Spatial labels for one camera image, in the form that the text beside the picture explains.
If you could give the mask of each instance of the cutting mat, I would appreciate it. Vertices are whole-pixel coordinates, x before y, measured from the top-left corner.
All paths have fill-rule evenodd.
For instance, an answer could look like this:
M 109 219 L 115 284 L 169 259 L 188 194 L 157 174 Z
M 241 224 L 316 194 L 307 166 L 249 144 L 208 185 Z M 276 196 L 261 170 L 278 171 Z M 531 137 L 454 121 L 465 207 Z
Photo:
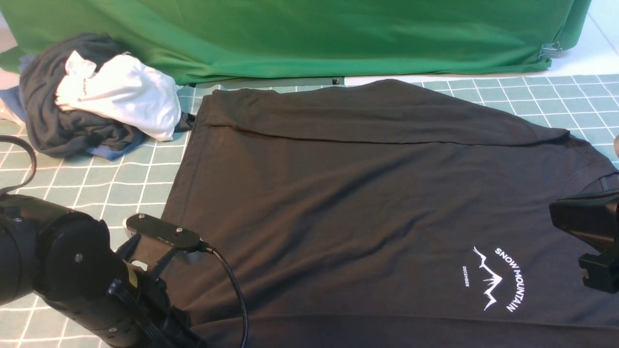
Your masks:
M 613 149 L 613 140 L 619 134 L 619 75 L 471 79 L 418 85 L 504 110 L 542 126 L 569 129 L 619 168 Z M 330 86 L 260 89 L 286 93 L 323 87 Z M 179 91 L 183 110 L 196 113 L 202 97 L 215 89 L 225 88 L 184 87 Z M 0 121 L 0 134 L 27 138 L 24 129 L 7 121 Z M 105 219 L 110 226 L 112 247 L 117 248 L 126 240 L 122 222 L 127 216 L 135 212 L 161 215 L 187 142 L 187 134 L 176 134 L 171 142 L 149 141 L 115 162 L 84 156 L 60 160 L 39 154 L 37 177 L 18 193 Z M 23 180 L 28 166 L 24 151 L 0 144 L 0 187 Z M 0 307 L 0 323 L 0 348 L 102 345 L 97 337 L 34 295 Z

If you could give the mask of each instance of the black t-shirt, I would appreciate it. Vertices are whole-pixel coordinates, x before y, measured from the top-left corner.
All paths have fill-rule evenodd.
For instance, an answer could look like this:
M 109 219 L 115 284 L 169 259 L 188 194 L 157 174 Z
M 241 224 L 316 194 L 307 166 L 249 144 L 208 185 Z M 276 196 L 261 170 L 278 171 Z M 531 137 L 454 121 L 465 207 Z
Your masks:
M 163 218 L 228 259 L 250 347 L 600 347 L 619 297 L 582 285 L 594 251 L 548 204 L 615 173 L 567 130 L 393 80 L 215 91 Z M 165 279 L 211 347 L 238 344 L 216 259 Z

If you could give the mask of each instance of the green backdrop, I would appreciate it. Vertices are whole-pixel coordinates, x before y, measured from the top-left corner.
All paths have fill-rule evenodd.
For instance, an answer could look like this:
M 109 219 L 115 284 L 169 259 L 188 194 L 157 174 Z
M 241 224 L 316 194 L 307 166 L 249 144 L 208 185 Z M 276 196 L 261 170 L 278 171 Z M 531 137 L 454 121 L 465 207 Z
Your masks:
M 529 72 L 575 45 L 591 0 L 0 0 L 19 56 L 108 33 L 177 83 Z

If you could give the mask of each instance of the white cloth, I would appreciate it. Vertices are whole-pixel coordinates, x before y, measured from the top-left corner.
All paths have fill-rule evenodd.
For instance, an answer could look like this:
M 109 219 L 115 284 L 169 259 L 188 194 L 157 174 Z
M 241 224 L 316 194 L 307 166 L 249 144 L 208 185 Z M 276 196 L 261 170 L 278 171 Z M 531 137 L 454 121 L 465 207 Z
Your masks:
M 62 111 L 89 111 L 135 126 L 159 141 L 172 140 L 181 119 L 180 87 L 174 79 L 128 54 L 115 56 L 98 72 L 96 67 L 73 51 L 56 91 Z

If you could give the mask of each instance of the pile of clothes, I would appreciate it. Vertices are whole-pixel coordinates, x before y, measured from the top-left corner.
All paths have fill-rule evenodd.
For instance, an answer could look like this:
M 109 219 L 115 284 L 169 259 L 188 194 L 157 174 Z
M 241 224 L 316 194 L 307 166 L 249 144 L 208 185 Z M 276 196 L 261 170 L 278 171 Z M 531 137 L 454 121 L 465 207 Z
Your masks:
M 24 124 L 32 146 L 50 157 L 114 160 L 145 136 L 169 141 L 193 127 L 174 79 L 108 35 L 81 34 L 21 62 L 19 86 L 0 90 L 0 118 Z

